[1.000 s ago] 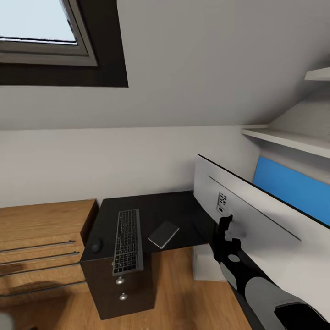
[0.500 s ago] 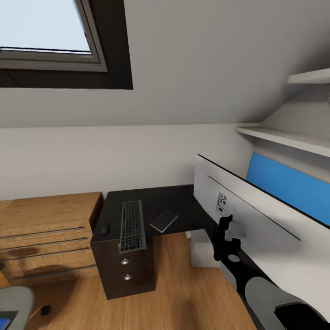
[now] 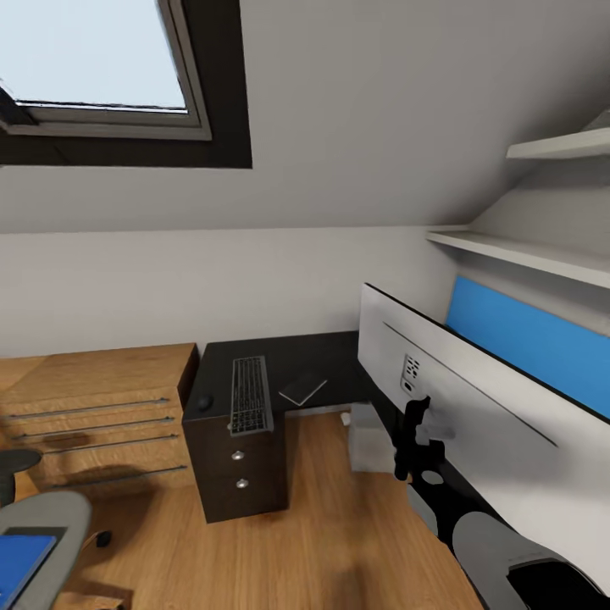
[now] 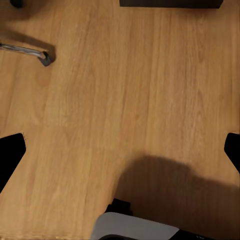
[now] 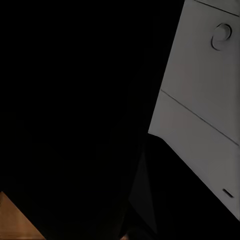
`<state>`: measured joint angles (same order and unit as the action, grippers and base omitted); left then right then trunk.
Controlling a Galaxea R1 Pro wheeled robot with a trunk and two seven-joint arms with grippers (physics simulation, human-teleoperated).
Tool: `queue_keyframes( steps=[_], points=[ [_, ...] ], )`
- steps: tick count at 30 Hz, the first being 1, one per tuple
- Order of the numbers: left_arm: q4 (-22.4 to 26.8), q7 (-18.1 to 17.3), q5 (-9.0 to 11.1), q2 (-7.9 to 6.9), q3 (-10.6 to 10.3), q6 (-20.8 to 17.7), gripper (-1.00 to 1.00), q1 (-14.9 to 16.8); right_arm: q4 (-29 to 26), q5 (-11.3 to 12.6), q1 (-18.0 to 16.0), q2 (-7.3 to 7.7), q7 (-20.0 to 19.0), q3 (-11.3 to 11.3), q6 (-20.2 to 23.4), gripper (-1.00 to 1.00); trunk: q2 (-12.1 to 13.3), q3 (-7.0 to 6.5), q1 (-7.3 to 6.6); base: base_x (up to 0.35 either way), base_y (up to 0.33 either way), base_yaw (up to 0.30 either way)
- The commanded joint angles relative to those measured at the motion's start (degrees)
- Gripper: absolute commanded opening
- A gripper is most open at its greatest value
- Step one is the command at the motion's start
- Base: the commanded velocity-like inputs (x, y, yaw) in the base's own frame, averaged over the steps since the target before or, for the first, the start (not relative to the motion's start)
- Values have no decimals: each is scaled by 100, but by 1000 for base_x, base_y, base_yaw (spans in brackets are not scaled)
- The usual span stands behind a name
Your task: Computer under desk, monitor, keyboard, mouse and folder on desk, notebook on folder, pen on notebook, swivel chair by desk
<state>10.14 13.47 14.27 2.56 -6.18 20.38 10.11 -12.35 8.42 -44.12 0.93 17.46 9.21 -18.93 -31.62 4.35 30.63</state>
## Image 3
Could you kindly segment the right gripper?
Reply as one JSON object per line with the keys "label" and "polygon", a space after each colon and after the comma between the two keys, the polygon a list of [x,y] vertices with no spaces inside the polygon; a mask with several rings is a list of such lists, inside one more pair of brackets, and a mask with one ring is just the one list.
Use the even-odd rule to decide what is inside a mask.
{"label": "right gripper", "polygon": [[445,462],[445,444],[442,441],[430,439],[429,446],[420,446],[414,436],[401,435],[397,425],[392,436],[392,445],[397,448],[399,457],[410,458],[410,464],[417,456],[427,456],[427,458],[434,459],[436,463]]}

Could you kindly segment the keyboard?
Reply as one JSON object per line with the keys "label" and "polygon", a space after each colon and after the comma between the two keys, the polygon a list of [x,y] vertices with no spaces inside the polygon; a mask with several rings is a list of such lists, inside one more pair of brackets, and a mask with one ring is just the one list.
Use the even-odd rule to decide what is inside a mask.
{"label": "keyboard", "polygon": [[233,360],[230,437],[274,431],[265,357]]}

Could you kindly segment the folder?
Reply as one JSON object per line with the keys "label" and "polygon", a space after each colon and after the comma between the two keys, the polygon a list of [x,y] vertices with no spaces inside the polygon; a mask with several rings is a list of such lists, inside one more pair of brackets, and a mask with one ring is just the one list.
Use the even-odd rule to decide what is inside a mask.
{"label": "folder", "polygon": [[53,535],[0,535],[0,610],[8,610],[55,541]]}

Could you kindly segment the notebook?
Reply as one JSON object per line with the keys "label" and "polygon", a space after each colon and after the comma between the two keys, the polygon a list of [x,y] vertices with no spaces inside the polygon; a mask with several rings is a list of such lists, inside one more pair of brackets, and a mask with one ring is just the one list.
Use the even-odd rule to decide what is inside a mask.
{"label": "notebook", "polygon": [[319,377],[319,375],[304,372],[285,389],[282,389],[280,395],[294,402],[297,406],[302,406],[325,383],[326,379]]}

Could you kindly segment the swivel chair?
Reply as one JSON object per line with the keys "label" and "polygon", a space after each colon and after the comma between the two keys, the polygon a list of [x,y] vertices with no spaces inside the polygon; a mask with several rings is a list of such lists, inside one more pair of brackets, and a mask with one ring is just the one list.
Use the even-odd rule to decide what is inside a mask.
{"label": "swivel chair", "polygon": [[[55,545],[8,610],[50,610],[64,588],[80,554],[97,538],[106,546],[110,531],[86,538],[92,517],[90,500],[78,491],[51,491],[14,501],[14,474],[27,471],[43,458],[39,450],[0,451],[0,535],[53,535]],[[125,610],[124,606],[114,610]]]}

